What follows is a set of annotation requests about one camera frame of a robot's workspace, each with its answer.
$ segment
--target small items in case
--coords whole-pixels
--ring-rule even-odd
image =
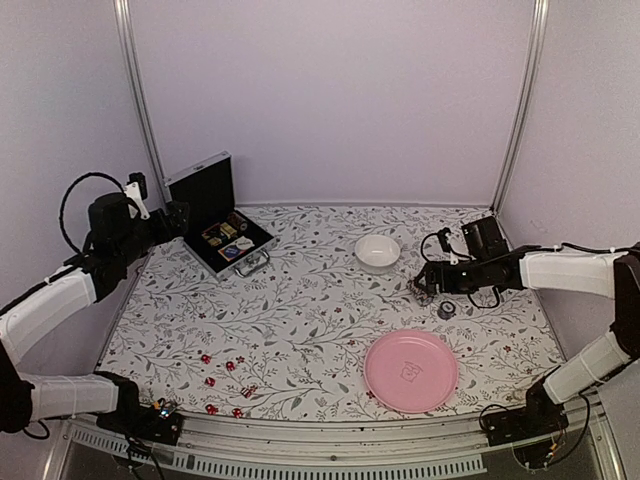
[[[235,210],[229,153],[178,172],[166,186],[172,199],[190,206],[185,246],[216,278],[224,279],[233,271],[245,277],[267,265],[266,250],[276,239]]]

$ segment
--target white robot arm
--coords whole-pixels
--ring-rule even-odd
[[[494,217],[463,225],[462,232],[470,255],[459,262],[432,261],[425,256],[426,264],[411,284],[414,291],[427,297],[471,295],[481,287],[492,287],[499,298],[506,289],[557,289],[615,300],[610,330],[534,383],[527,390],[525,407],[483,417],[492,445],[566,428],[564,402],[606,382],[640,358],[640,244],[592,250],[565,243],[510,251]],[[436,235],[443,251],[455,254],[449,234],[443,229]]]
[[[74,185],[90,176],[107,177],[87,174]],[[149,213],[145,197],[144,176],[133,174],[121,192],[98,198],[89,208],[91,232],[83,251],[74,248],[78,254],[63,267],[0,310],[0,432],[15,433],[45,418],[135,410],[137,387],[124,378],[38,376],[17,369],[42,337],[109,295],[132,262],[184,235],[188,206],[173,202],[168,214]]]

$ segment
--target floral tablecloth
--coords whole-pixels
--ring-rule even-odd
[[[181,240],[156,248],[116,327],[100,368],[133,379],[146,401],[164,397],[191,412],[278,420],[363,421],[416,417],[378,404],[362,364],[381,335],[417,328],[440,336],[460,370],[456,393],[428,416],[521,403],[561,356],[530,292],[505,292],[494,310],[466,297],[421,307],[406,288],[422,267],[423,237],[488,215],[426,207],[251,207],[279,237],[271,265],[216,281]],[[394,271],[358,269],[353,250],[369,233],[402,246]],[[433,243],[428,251],[439,255]],[[491,303],[489,292],[476,303]],[[454,316],[443,314],[452,302]]]

